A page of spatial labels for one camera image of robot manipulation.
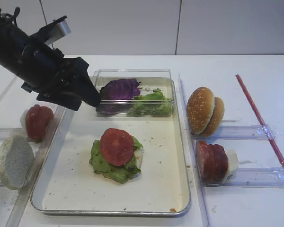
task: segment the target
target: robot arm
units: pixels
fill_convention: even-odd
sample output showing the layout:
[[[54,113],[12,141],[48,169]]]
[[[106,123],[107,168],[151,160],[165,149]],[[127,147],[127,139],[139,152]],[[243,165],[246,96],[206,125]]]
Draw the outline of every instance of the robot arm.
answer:
[[[24,80],[22,88],[37,92],[37,100],[77,111],[81,102],[97,107],[100,95],[89,79],[89,65],[80,57],[64,58],[59,49],[48,45],[69,33],[66,16],[28,36],[18,28],[13,15],[1,14],[0,65]]]

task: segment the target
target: hamburger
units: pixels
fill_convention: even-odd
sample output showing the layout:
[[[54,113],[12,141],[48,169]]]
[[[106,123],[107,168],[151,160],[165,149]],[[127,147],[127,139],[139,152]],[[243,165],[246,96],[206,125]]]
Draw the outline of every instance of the hamburger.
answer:
[[[187,103],[187,117],[192,133],[209,137],[218,129],[224,116],[224,102],[206,87],[199,87]]]

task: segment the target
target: white cheese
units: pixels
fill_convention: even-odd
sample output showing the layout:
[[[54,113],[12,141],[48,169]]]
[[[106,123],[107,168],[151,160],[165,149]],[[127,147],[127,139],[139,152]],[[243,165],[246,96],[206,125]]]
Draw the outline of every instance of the white cheese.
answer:
[[[231,149],[226,151],[225,153],[228,158],[228,168],[225,177],[222,179],[222,183],[225,183],[229,176],[235,175],[239,168],[239,161],[236,151]]]

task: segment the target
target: lettuce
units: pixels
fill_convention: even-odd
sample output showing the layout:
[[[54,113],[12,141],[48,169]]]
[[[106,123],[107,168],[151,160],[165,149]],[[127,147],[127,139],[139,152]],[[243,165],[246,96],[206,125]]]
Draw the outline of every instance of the lettuce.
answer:
[[[171,99],[166,98],[159,88],[155,89],[153,93],[146,96],[136,96],[134,97],[134,100],[137,100],[137,102],[135,102],[134,106],[131,108],[131,111],[127,114],[128,116],[168,116],[171,113],[172,105],[170,102],[164,102],[162,104],[144,104],[143,102],[139,102],[141,100],[170,101]]]

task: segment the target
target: toasted bun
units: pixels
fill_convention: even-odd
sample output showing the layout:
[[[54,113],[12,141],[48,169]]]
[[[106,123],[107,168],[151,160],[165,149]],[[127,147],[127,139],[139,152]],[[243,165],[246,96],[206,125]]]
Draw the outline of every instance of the toasted bun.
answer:
[[[200,134],[204,131],[212,117],[213,110],[213,92],[206,87],[199,87],[187,103],[187,117],[193,134]]]
[[[219,125],[224,116],[224,102],[222,99],[215,97],[214,98],[214,110],[213,115],[206,127],[206,129],[200,133],[203,137],[209,137],[218,129]]]
[[[33,160],[33,150],[24,137],[13,136],[6,139],[0,147],[2,184],[11,190],[25,186],[26,174]]]

